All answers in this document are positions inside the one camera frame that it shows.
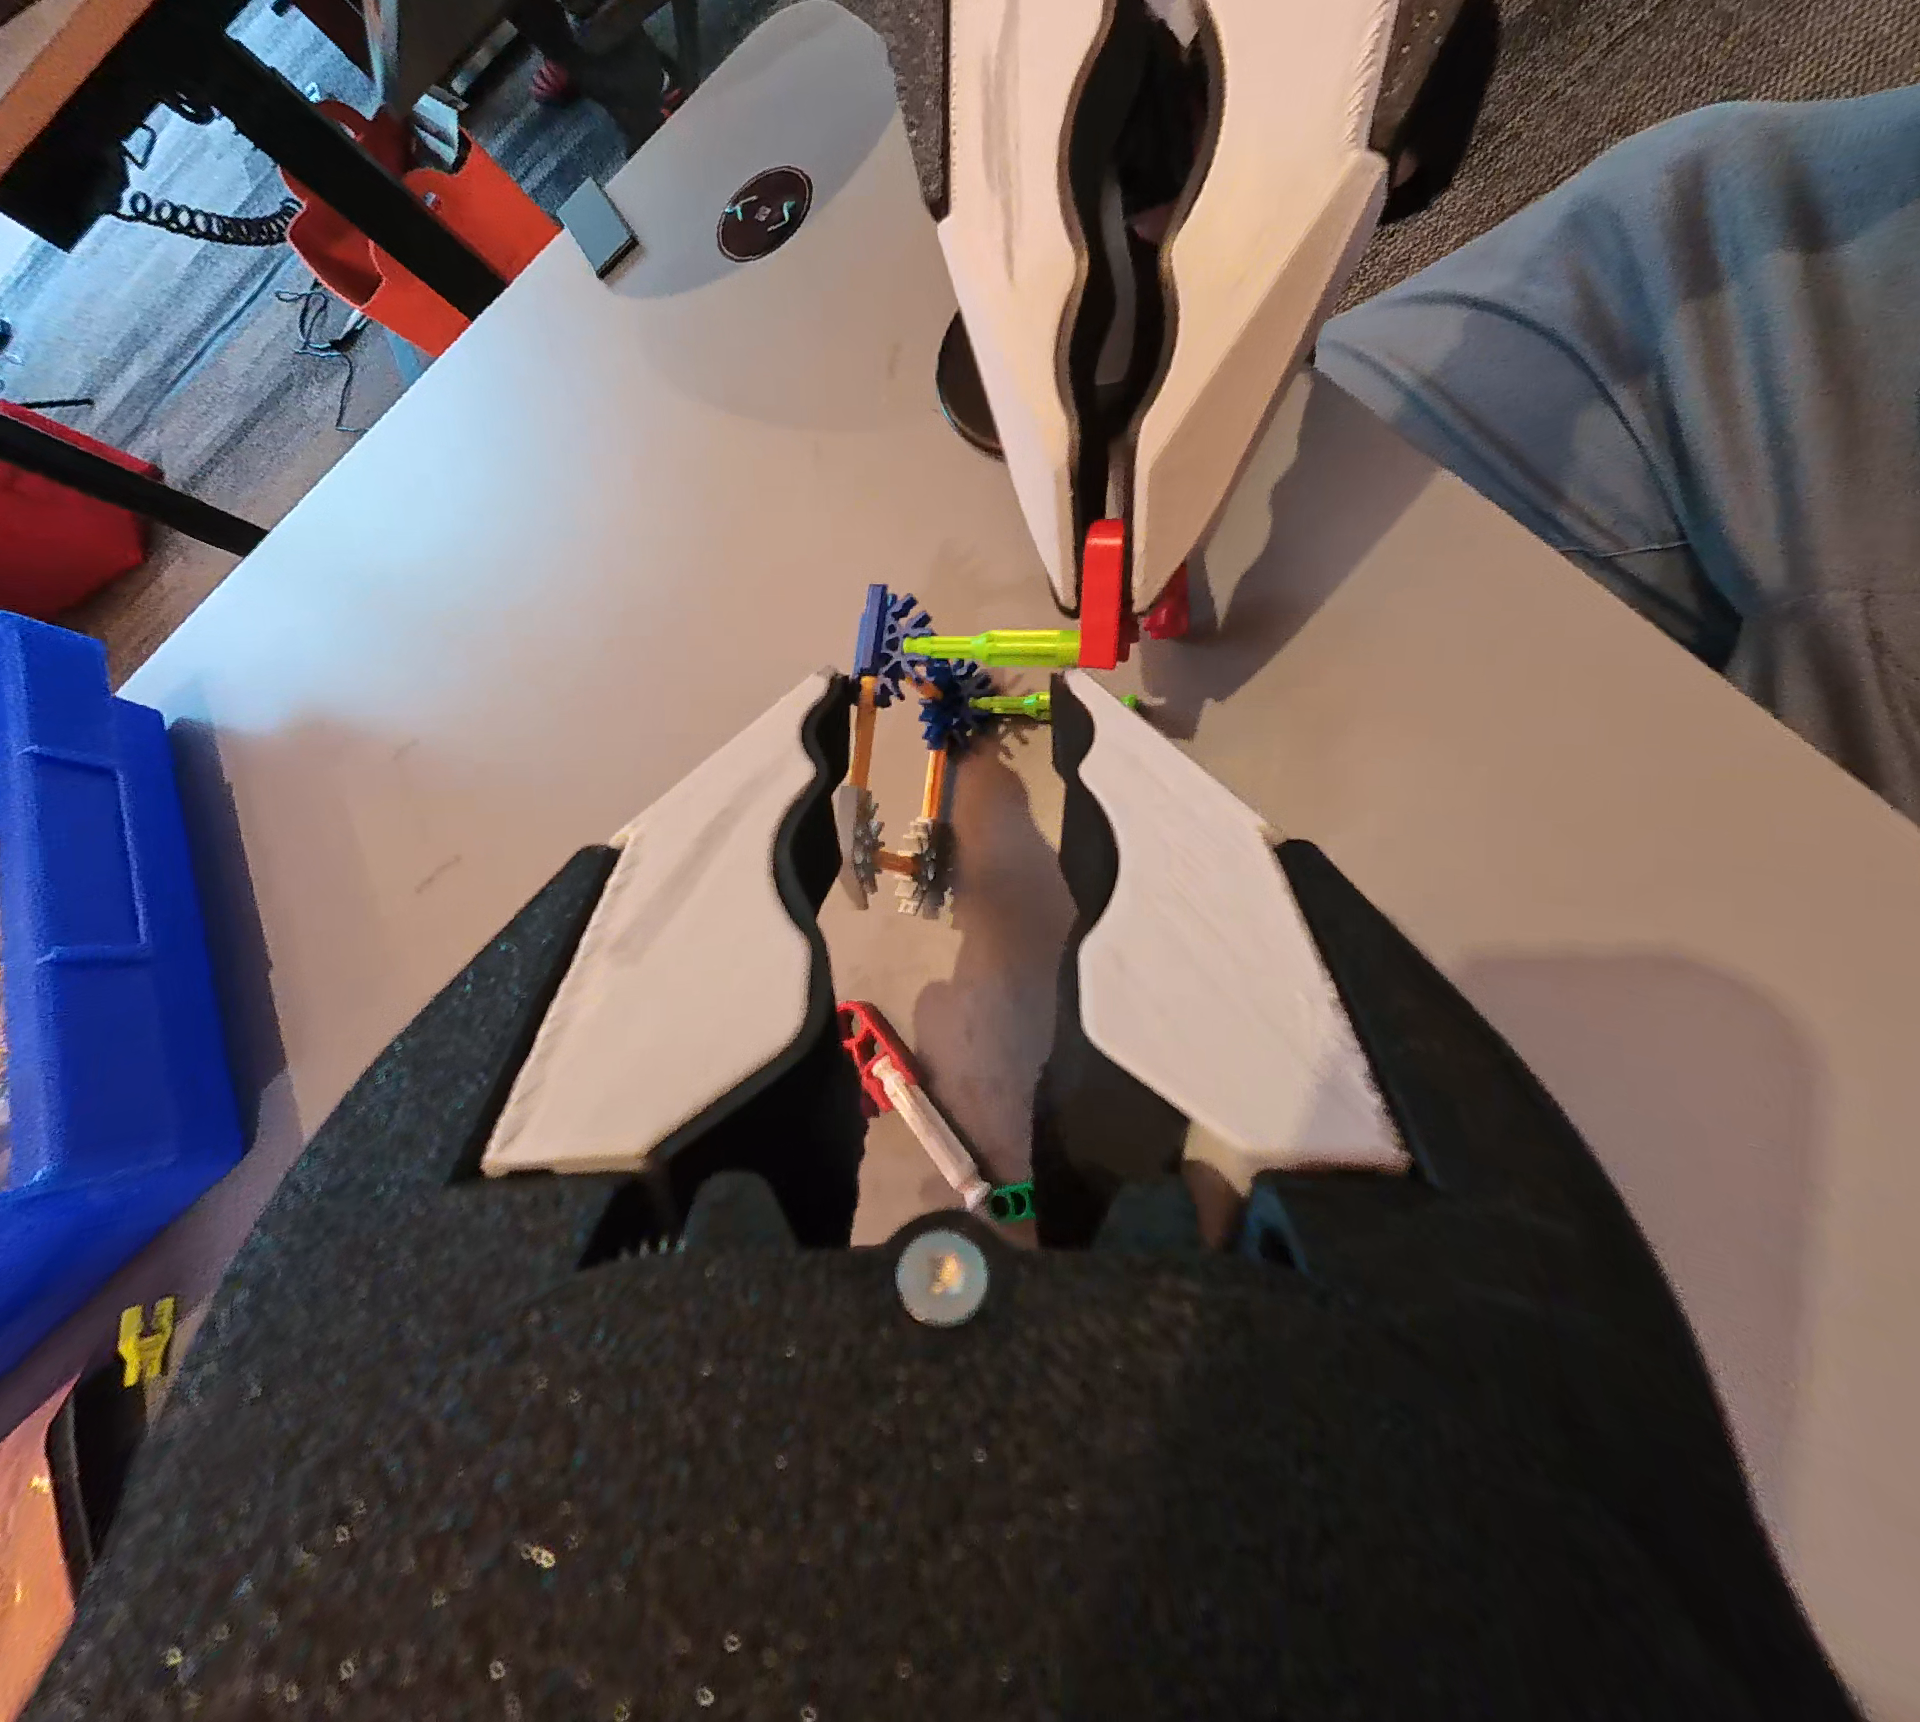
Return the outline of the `red connectors with green clip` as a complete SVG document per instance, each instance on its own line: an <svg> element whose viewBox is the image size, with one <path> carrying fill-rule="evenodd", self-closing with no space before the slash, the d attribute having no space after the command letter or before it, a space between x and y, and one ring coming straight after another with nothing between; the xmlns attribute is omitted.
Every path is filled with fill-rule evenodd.
<svg viewBox="0 0 1920 1722"><path fill-rule="evenodd" d="M1127 523L1091 523L1080 558L1080 631L1073 665L1112 671L1145 641L1186 641L1194 623L1189 562L1180 562L1151 606L1130 602L1131 547Z"/></svg>

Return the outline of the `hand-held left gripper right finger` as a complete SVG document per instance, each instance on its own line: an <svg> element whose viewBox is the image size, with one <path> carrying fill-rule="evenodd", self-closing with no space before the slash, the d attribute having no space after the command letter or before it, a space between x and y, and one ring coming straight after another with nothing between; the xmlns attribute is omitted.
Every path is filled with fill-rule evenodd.
<svg viewBox="0 0 1920 1722"><path fill-rule="evenodd" d="M1127 1191L1412 1166L1281 832L1084 671L1052 678L1071 926L1035 1096L1042 1247Z"/></svg>

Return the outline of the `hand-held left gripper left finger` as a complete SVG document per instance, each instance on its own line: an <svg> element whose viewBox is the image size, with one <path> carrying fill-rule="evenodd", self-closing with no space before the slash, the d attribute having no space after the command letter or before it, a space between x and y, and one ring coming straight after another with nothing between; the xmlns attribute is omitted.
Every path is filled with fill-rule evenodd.
<svg viewBox="0 0 1920 1722"><path fill-rule="evenodd" d="M644 808L482 1152L490 1180L638 1177L660 1221L748 1175L803 1247L846 1247L867 1119L823 906L856 687L806 674Z"/></svg>

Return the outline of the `colourful rod connector toy model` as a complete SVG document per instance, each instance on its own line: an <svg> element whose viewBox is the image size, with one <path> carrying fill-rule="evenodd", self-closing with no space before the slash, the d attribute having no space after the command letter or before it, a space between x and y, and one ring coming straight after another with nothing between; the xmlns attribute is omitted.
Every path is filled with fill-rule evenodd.
<svg viewBox="0 0 1920 1722"><path fill-rule="evenodd" d="M842 846L838 878L856 908L870 908L881 880L892 878L906 917L933 919L941 913L952 883L947 782L952 764L976 737L1004 722L1052 718L1052 697L1001 690L996 678L1004 671L1112 671L1151 628L1151 617L1140 617L1112 599L1099 599L1084 628L940 634L913 595L870 585L856 617L849 765L834 797ZM918 716L925 786L901 846L888 846L873 788L873 761L881 712L901 702Z"/></svg>

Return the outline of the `blue plastic bin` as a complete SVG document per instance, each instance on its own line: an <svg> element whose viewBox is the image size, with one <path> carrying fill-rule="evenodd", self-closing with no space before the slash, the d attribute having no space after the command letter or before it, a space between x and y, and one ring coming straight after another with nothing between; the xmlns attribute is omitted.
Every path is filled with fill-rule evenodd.
<svg viewBox="0 0 1920 1722"><path fill-rule="evenodd" d="M4 1373L244 1158L162 716L4 614Z"/></svg>

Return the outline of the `small black block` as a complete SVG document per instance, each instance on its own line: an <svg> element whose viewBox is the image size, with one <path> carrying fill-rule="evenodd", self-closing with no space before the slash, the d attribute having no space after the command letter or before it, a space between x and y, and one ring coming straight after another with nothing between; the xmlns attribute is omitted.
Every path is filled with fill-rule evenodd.
<svg viewBox="0 0 1920 1722"><path fill-rule="evenodd" d="M570 189L556 221L598 280L612 280L641 252L634 227L592 177Z"/></svg>

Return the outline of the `orange tote bin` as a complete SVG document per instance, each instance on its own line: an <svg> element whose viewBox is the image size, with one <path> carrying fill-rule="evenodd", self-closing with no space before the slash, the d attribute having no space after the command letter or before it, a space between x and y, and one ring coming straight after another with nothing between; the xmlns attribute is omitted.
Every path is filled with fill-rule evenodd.
<svg viewBox="0 0 1920 1722"><path fill-rule="evenodd" d="M389 115L363 118L345 101L321 101L321 115L417 195L483 263L512 283L556 240L560 223L483 150L455 128L455 163L442 170L426 159L414 128ZM294 174L279 174L300 210L289 242L305 268L350 311L363 314L427 357L459 342L469 319L435 297L347 219L312 195Z"/></svg>

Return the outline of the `red tote basket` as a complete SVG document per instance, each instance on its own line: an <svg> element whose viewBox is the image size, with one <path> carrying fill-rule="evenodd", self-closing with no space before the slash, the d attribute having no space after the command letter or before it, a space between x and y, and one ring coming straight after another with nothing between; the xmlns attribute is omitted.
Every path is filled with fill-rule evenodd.
<svg viewBox="0 0 1920 1722"><path fill-rule="evenodd" d="M4 465L4 611L55 623L150 553L150 525Z"/></svg>

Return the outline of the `round desk grommet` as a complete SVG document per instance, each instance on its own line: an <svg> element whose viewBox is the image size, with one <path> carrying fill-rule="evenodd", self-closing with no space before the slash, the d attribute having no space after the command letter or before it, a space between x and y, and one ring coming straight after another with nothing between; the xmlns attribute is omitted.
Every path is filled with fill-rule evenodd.
<svg viewBox="0 0 1920 1722"><path fill-rule="evenodd" d="M796 164L764 168L715 219L715 247L733 265L748 265L792 242L814 207L814 178Z"/></svg>

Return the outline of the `person's leg in jeans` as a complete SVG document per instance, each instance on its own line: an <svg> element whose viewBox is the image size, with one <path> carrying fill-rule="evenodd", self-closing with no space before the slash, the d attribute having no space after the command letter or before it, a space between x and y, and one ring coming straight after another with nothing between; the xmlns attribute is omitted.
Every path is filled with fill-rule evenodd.
<svg viewBox="0 0 1920 1722"><path fill-rule="evenodd" d="M1316 368L1917 821L1917 86L1717 104Z"/></svg>

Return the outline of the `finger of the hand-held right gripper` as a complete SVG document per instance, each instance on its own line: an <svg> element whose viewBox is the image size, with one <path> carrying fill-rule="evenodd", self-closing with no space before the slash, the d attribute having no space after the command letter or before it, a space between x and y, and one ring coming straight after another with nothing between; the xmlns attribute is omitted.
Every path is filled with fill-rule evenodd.
<svg viewBox="0 0 1920 1722"><path fill-rule="evenodd" d="M996 439L1052 592L1080 604L1071 342L1094 200L1077 132L1119 0L947 0L947 199L937 235Z"/></svg>
<svg viewBox="0 0 1920 1722"><path fill-rule="evenodd" d="M1161 255L1168 342L1131 424L1131 604L1212 529L1381 214L1401 0L1194 0L1212 110Z"/></svg>

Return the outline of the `black stand pole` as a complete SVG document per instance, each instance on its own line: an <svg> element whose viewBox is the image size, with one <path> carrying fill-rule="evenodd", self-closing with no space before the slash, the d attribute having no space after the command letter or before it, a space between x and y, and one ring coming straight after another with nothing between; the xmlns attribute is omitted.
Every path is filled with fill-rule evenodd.
<svg viewBox="0 0 1920 1722"><path fill-rule="evenodd" d="M82 441L37 427L22 413L13 413L11 405L4 409L4 465L164 530L185 535L227 555L251 555L268 536L265 529L241 515L203 502L135 466L108 460Z"/></svg>

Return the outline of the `red connector with white rod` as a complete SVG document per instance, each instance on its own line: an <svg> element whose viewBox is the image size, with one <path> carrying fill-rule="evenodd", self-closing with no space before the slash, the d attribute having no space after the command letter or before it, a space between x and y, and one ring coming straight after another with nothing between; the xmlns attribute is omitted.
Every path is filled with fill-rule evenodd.
<svg viewBox="0 0 1920 1722"><path fill-rule="evenodd" d="M895 1113L947 1187L957 1191L962 1207L987 1212L992 1182L982 1175L973 1148L933 1103L918 1059L888 1017L877 1006L849 999L835 1006L835 1031L856 1066L870 1113Z"/></svg>

